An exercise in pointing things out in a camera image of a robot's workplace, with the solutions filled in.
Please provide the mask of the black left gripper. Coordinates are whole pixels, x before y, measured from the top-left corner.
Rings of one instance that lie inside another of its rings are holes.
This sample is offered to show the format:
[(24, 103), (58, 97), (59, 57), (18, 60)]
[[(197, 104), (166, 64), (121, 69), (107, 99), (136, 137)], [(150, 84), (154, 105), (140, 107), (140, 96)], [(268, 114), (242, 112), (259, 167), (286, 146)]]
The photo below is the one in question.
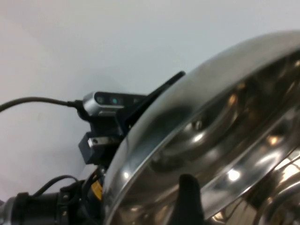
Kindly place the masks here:
[(133, 125), (139, 120), (149, 106), (175, 84), (186, 73), (178, 72), (143, 99), (117, 111), (117, 122), (114, 116), (92, 117), (83, 110), (79, 117), (90, 125), (78, 144), (79, 151), (86, 165), (110, 165), (116, 151)]

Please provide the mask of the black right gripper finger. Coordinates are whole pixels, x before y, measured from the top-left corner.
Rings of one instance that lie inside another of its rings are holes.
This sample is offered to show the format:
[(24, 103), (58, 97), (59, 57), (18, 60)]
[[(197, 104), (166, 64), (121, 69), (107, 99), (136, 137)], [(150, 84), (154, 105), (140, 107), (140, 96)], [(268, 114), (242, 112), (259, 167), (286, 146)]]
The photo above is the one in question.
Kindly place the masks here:
[(172, 212), (173, 225), (203, 225), (204, 214), (200, 187), (197, 179), (183, 174), (179, 179), (179, 191)]

